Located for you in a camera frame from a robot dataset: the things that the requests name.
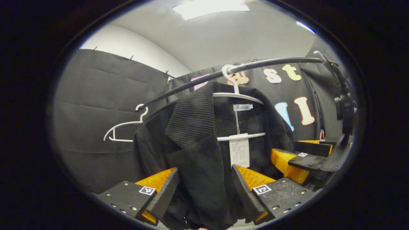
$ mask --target ceiling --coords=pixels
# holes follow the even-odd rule
[[[142,35],[191,71],[250,59],[304,57],[315,34],[263,0],[245,0],[250,12],[222,12],[184,20],[172,7],[183,0],[152,0],[112,21]]]

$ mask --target white plastic hanger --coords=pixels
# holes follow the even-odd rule
[[[136,107],[135,110],[138,110],[138,108],[141,107],[142,105],[144,105],[144,104],[139,104],[139,105]],[[143,118],[147,113],[148,113],[148,107],[146,107],[146,111],[141,114],[141,117],[140,117],[140,119],[139,119],[138,122],[125,122],[125,123],[122,123],[122,124],[117,124],[116,126],[112,127],[112,128],[111,128],[110,130],[108,130],[108,132],[105,134],[103,140],[105,141],[105,139],[106,139],[106,137],[108,136],[108,134],[109,134],[111,131],[113,131],[113,137],[114,137],[114,138],[109,137],[110,140],[113,140],[113,141],[123,141],[123,142],[133,142],[133,140],[116,139],[116,138],[115,138],[115,128],[117,128],[117,127],[119,127],[119,126],[126,125],[126,124],[141,124],[141,123],[143,123],[142,118]]]
[[[237,98],[242,98],[242,99],[247,99],[250,101],[255,101],[258,102],[260,104],[264,104],[262,101],[260,101],[257,98],[254,97],[250,97],[247,95],[242,95],[239,93],[238,90],[238,84],[229,77],[229,75],[227,74],[227,71],[231,68],[236,67],[235,65],[225,65],[222,67],[222,73],[223,76],[230,81],[233,84],[234,87],[234,93],[231,92],[216,92],[213,94],[213,97],[237,97]],[[250,134],[250,135],[234,135],[234,136],[230,136],[230,137],[221,137],[221,138],[217,138],[218,141],[228,141],[228,140],[239,140],[239,139],[247,139],[247,138],[256,138],[256,137],[261,137],[261,136],[265,136],[265,133],[256,133],[256,134]]]

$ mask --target ceiling light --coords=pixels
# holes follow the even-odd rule
[[[184,20],[218,12],[250,11],[244,0],[194,0],[178,5],[173,10],[182,15]]]
[[[299,26],[301,26],[301,27],[303,27],[303,28],[308,29],[308,30],[311,31],[312,33],[315,33],[314,30],[310,29],[308,26],[304,25],[304,24],[301,23],[301,22],[297,22],[297,25],[299,25]]]

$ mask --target jacket collar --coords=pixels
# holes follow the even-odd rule
[[[261,100],[267,114],[280,117],[262,92],[254,88],[239,88],[240,94]],[[193,93],[178,99],[165,134],[182,149],[199,142],[209,135],[216,136],[213,105],[213,93],[215,92],[234,92],[234,88],[233,86],[210,81]]]

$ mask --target clothing rail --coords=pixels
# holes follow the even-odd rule
[[[234,74],[243,70],[250,70],[250,69],[254,69],[254,68],[259,68],[259,67],[263,67],[263,66],[268,66],[268,65],[278,65],[278,64],[286,64],[286,63],[323,63],[324,61],[319,59],[319,58],[307,58],[307,57],[300,57],[300,58],[278,58],[278,59],[268,59],[268,60],[263,60],[263,61],[255,61],[255,62],[250,62],[247,64],[241,64],[238,65],[230,70],[227,71],[228,74]],[[329,61],[330,63],[333,63],[335,65],[338,66],[337,63],[333,62],[333,61]],[[155,99],[145,103],[144,105],[142,105],[141,107],[137,108],[135,110],[135,112],[138,112],[139,110],[144,109],[145,107],[147,107],[150,103],[153,102],[157,102],[160,101],[162,99],[165,99],[173,94],[176,94],[178,92],[181,92],[185,89],[188,89],[190,87],[193,87],[195,85],[198,85],[200,83],[204,83],[206,81],[210,81],[219,77],[222,77],[223,73],[222,71],[217,71],[215,73],[209,74],[207,76],[201,77],[197,80],[188,82],[184,85],[181,85],[177,88],[172,89],[171,91],[168,91],[158,97],[156,97]]]

